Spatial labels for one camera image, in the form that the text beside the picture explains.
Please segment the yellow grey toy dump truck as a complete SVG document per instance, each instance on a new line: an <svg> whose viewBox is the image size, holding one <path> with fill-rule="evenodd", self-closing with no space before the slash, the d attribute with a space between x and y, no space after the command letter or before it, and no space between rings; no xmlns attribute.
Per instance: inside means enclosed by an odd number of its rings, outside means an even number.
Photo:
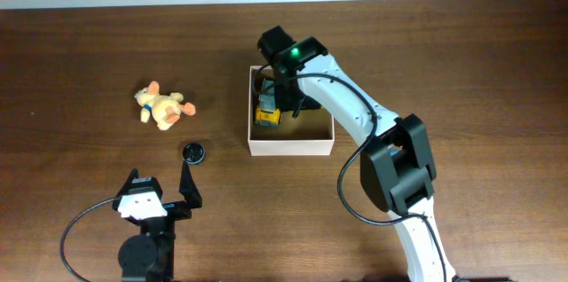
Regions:
<svg viewBox="0 0 568 282"><path fill-rule="evenodd" d="M276 128L280 125L281 111L277 109L264 109L264 93L257 96L254 123L258 126Z"/></svg>

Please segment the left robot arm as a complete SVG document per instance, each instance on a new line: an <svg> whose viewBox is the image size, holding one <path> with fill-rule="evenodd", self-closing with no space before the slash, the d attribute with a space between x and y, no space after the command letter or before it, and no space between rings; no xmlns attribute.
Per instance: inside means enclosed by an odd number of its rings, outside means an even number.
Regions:
<svg viewBox="0 0 568 282"><path fill-rule="evenodd" d="M126 239L117 255L122 281L174 279L176 222L190 219L192 211L202 207L202 197L186 162L178 191L182 200L163 203L158 179L141 177L134 168L116 194L113 210L139 228L139 234Z"/></svg>

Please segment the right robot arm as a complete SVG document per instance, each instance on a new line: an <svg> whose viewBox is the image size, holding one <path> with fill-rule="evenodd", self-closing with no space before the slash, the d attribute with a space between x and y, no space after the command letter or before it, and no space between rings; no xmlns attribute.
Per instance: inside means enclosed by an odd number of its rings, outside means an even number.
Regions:
<svg viewBox="0 0 568 282"><path fill-rule="evenodd" d="M347 211L363 223L395 228L410 280L457 280L436 225L437 171L423 122L415 114L400 117L373 100L313 36L297 42L277 26L262 33L257 48L272 68L276 85L318 102L356 143L337 178L338 198ZM345 198L342 182L354 161L359 162L366 196L387 220L361 215Z"/></svg>

